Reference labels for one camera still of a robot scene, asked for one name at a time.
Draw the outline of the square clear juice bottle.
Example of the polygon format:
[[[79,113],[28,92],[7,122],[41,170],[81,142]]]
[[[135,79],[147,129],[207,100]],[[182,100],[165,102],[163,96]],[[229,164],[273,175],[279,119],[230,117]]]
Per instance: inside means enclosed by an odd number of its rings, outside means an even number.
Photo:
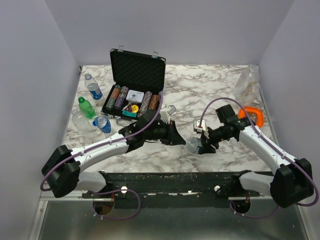
[[[245,68],[240,74],[232,93],[238,100],[245,92],[246,88],[260,80],[259,66],[251,65]]]

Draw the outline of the clear bottle green-blue label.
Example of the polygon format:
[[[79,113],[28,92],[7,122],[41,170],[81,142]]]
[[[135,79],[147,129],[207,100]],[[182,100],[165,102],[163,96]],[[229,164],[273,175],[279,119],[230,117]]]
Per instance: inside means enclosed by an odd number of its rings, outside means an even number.
[[[202,141],[198,137],[190,136],[186,140],[185,148],[190,153],[200,154],[201,149],[203,148]]]

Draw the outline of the blue label water bottle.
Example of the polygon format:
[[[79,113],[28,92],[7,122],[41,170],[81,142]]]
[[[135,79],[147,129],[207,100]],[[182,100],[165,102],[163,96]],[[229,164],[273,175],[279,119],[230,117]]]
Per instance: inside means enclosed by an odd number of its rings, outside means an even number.
[[[103,97],[99,84],[91,74],[87,73],[84,75],[84,85],[94,100],[100,100]]]

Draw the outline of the clear Pocari Sweat bottle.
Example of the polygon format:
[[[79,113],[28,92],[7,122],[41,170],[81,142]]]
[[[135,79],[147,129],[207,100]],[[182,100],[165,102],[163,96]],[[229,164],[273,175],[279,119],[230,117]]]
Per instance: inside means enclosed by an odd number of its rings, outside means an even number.
[[[257,99],[260,94],[260,84],[258,82],[254,83],[247,92],[246,106],[251,106],[252,103]]]

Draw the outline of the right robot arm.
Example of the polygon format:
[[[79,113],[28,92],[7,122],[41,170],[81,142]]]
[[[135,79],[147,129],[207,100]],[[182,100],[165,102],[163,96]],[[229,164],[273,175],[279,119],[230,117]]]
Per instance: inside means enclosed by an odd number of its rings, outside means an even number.
[[[255,191],[271,196],[277,205],[287,208],[311,197],[312,166],[305,158],[297,159],[266,137],[248,117],[239,118],[231,105],[216,110],[222,124],[216,129],[207,127],[202,119],[193,123],[194,131],[201,135],[200,154],[215,153],[219,143],[234,138],[250,148],[269,167],[272,175],[250,170],[235,173],[230,183],[230,193],[241,196]]]

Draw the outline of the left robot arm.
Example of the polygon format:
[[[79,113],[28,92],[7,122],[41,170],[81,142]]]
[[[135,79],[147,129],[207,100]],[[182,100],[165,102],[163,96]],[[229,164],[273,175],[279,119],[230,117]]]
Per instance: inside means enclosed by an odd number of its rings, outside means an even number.
[[[185,145],[173,120],[164,121],[156,110],[148,110],[138,121],[123,127],[118,133],[95,144],[68,149],[57,147],[41,173],[55,198],[62,198],[74,190],[95,192],[104,198],[111,185],[103,173],[87,172],[89,167],[110,157],[127,154],[141,148],[145,141],[159,140],[163,145]]]

